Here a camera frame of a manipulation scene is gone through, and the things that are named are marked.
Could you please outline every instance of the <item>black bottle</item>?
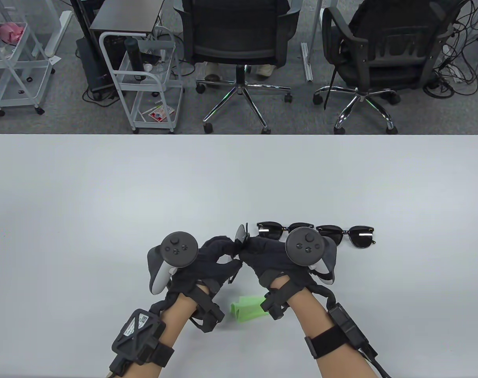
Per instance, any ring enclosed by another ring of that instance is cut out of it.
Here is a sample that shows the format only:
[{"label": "black bottle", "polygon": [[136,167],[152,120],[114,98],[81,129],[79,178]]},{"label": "black bottle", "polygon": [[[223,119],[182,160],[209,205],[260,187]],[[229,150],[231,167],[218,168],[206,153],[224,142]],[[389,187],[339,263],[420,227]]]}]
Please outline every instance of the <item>black bottle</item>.
[{"label": "black bottle", "polygon": [[[127,49],[127,54],[129,54],[129,60],[131,61],[132,70],[144,72],[138,40],[133,37],[127,37],[124,41],[124,44],[125,48]],[[134,79],[136,79],[137,81],[143,81],[145,78],[146,76],[134,76]]]}]

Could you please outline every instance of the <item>forearm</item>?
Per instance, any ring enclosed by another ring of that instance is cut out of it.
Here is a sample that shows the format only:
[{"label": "forearm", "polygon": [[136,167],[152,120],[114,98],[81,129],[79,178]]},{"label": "forearm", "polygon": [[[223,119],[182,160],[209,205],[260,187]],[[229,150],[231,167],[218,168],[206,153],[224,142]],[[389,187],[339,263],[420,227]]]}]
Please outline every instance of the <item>forearm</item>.
[{"label": "forearm", "polygon": [[[288,280],[286,276],[277,278],[272,287],[280,288]],[[305,335],[310,338],[315,338],[334,326],[325,308],[307,289],[293,295],[288,304],[297,316]],[[349,344],[318,358],[316,362],[325,378],[377,378],[367,361]]]},{"label": "forearm", "polygon": [[[203,291],[209,292],[206,287],[199,287]],[[165,323],[165,330],[159,341],[172,348],[196,308],[197,304],[193,299],[180,294],[174,305],[160,315],[160,318]],[[154,363],[146,363],[144,365],[133,363],[122,378],[158,378],[160,371],[162,371],[162,367]]]}]

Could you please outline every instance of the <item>metal shelf cart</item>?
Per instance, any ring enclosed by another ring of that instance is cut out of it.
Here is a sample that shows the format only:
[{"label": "metal shelf cart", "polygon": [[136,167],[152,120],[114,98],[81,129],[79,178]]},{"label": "metal shelf cart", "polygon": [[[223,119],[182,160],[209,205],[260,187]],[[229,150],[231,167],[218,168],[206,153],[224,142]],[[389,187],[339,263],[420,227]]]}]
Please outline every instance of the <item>metal shelf cart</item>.
[{"label": "metal shelf cart", "polygon": [[[156,35],[157,31],[169,35],[170,40],[148,40],[144,33],[124,32],[104,32],[99,38],[99,46],[104,60],[134,134],[137,134],[140,128],[162,128],[174,133],[180,115],[185,89],[183,88],[180,60],[176,53],[176,40],[174,34],[163,26],[154,27],[152,34]],[[133,71],[129,55],[126,52],[122,64],[118,70],[114,70],[104,47],[104,38],[108,36],[136,38],[141,52],[155,54],[161,58],[150,72]],[[145,79],[138,81],[135,76],[144,76]],[[131,107],[127,105],[124,98],[124,92],[128,91],[136,93]],[[158,122],[146,114],[157,103],[163,106],[165,114],[168,115],[162,122]],[[171,115],[168,106],[174,108]]]},{"label": "metal shelf cart", "polygon": [[[0,41],[0,117],[5,115],[4,107],[34,106],[36,113],[44,114],[41,104],[50,74],[55,70],[46,57],[42,45],[31,30],[25,16],[14,7],[3,7],[0,15],[5,22],[11,22],[10,12],[16,12],[24,28],[16,46]],[[28,41],[34,45],[30,49]]]}]

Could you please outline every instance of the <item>green plastic piece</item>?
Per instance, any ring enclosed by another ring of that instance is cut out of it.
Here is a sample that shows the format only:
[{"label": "green plastic piece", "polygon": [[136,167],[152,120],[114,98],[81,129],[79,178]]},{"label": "green plastic piece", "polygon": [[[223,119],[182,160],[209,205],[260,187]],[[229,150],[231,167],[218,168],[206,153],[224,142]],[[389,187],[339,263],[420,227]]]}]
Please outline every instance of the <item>green plastic piece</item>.
[{"label": "green plastic piece", "polygon": [[239,302],[230,305],[230,312],[239,323],[247,322],[257,317],[268,315],[260,304],[265,300],[264,297],[239,297]]}]

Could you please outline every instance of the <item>sunglasses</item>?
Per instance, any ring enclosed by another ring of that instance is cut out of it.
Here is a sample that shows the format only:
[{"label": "sunglasses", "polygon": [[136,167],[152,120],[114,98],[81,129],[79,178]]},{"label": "sunglasses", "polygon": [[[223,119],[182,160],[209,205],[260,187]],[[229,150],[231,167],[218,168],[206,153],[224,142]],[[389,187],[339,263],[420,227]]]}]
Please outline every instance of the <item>sunglasses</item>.
[{"label": "sunglasses", "polygon": [[[284,231],[292,232],[295,228],[299,227],[310,227],[314,228],[314,225],[311,223],[297,222],[292,223],[288,227],[284,227],[277,222],[259,222],[257,223],[258,235],[260,237],[266,237],[278,241]],[[325,225],[318,226],[316,230],[320,233],[321,236],[327,236],[335,241],[336,245],[339,245],[342,241],[344,235],[348,235],[351,243],[356,248],[367,248],[371,244],[376,242],[372,240],[372,233],[374,228],[370,226],[353,226],[349,230],[343,230],[338,226]]]}]

